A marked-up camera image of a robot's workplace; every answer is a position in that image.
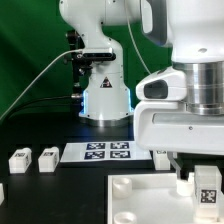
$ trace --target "black panel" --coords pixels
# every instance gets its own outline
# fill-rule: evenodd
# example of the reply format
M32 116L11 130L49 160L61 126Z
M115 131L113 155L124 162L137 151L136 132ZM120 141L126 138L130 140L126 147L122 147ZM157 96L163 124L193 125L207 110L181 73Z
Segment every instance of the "black panel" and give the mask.
M148 99L166 99L168 86L164 80L158 80L144 86L144 95Z

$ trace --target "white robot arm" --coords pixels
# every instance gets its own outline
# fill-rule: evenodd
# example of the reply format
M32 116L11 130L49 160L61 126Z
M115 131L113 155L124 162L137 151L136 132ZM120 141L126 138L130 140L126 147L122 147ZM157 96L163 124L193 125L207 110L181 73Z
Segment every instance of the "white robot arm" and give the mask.
M224 154L223 10L222 0L141 0L144 34L173 46L172 67L136 88L142 101L134 132L141 147Z
M63 19L83 39L85 48L79 57L93 58L80 117L98 126L126 123L133 109L123 81L123 50L102 32L102 25L127 23L124 0L61 0L59 4ZM139 0L128 0L127 8L130 22L140 20Z

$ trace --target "warning label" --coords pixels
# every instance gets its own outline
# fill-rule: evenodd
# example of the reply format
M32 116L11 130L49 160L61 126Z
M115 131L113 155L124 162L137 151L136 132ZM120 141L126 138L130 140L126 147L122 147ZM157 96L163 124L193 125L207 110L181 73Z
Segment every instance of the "warning label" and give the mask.
M100 88L112 88L112 85L107 77L103 80Z

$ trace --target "small white cube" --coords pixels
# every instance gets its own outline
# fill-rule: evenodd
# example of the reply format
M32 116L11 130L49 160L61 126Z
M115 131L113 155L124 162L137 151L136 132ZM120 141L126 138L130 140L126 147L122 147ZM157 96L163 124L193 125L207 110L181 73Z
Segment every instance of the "small white cube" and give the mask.
M153 161L156 170L170 170L170 161L166 151L153 151Z
M59 149L57 147L45 149L38 159L39 171L41 173L54 172L58 162Z
M4 201L4 191L3 191L3 185L0 184L0 205Z
M25 173L32 162L31 149L18 149L9 159L10 173Z
M216 166L195 166L195 216L217 218L222 176Z

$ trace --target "white platform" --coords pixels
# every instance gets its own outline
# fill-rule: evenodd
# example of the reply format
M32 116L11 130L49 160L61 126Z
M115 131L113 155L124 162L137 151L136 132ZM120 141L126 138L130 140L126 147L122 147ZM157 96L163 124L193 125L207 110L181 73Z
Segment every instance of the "white platform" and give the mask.
M113 196L113 180L119 177L132 180L132 194L127 198ZM107 223L114 224L113 218L120 212L135 214L137 224L194 223L193 197L178 195L176 180L176 174L109 176Z

